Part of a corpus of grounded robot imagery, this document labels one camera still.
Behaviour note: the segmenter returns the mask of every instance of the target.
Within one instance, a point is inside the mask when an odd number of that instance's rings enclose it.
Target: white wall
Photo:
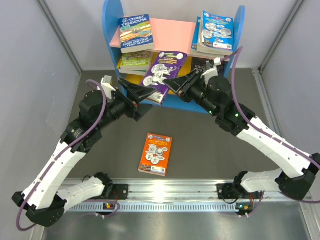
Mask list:
[[[104,0],[46,0],[83,70],[112,70],[102,31]],[[260,67],[280,27],[296,0],[122,0],[124,14],[150,14],[152,18],[195,22],[203,10],[213,14],[236,15],[246,7],[240,44],[244,51],[239,68]]]
[[[284,136],[310,154],[320,153],[319,9],[305,1],[263,72]],[[320,200],[320,172],[311,193]]]
[[[25,240],[11,200],[37,177],[68,124],[79,74],[35,0],[0,1],[0,239]],[[23,227],[30,226],[23,216]]]

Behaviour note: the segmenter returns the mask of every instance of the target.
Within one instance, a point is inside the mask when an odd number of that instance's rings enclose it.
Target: orange book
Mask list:
[[[139,165],[139,172],[166,176],[172,137],[148,133]]]

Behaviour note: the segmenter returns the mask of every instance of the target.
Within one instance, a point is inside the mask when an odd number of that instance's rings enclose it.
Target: pink shelf board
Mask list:
[[[155,45],[151,52],[177,51],[189,55],[196,23],[156,18],[151,18],[150,21]],[[113,36],[110,46],[120,48],[119,28]]]

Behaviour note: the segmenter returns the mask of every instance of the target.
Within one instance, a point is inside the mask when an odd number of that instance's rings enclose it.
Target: purple book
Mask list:
[[[163,51],[159,53],[140,83],[141,86],[150,86],[157,89],[147,100],[162,105],[169,92],[164,80],[175,78],[186,59],[187,54],[179,51]]]

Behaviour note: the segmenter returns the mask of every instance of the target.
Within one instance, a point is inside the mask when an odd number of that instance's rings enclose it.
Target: robotic arm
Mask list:
[[[102,138],[101,131],[104,128],[123,115],[139,121],[152,108],[151,104],[140,104],[140,102],[152,95],[156,91],[155,88],[135,85],[120,78],[118,82],[127,90],[126,97],[105,80],[106,77],[102,79],[103,89],[88,92],[80,102],[79,117],[67,126],[53,155],[39,176],[23,192],[16,192],[13,195],[12,200],[18,207],[27,211],[26,216],[31,222],[50,227],[73,206],[93,197],[106,199],[111,194],[113,181],[102,172],[81,184],[59,190],[74,166]],[[101,114],[104,100],[101,91],[112,100],[96,127],[83,137]],[[67,149],[76,140],[80,141]]]
[[[215,123],[221,129],[251,144],[280,167],[273,171],[240,172],[233,184],[225,184],[222,187],[219,197],[248,198],[250,193],[257,191],[273,191],[282,192],[295,200],[303,200],[318,172],[318,168],[306,158],[309,157],[319,164],[320,154],[310,155],[296,149],[269,129],[253,111],[240,104],[250,122],[248,124],[237,109],[231,84],[223,76],[218,76],[215,66],[218,62],[220,61],[207,61],[207,72],[203,75],[194,70],[183,77],[166,79],[164,83],[182,101],[195,101],[210,115],[216,117]]]

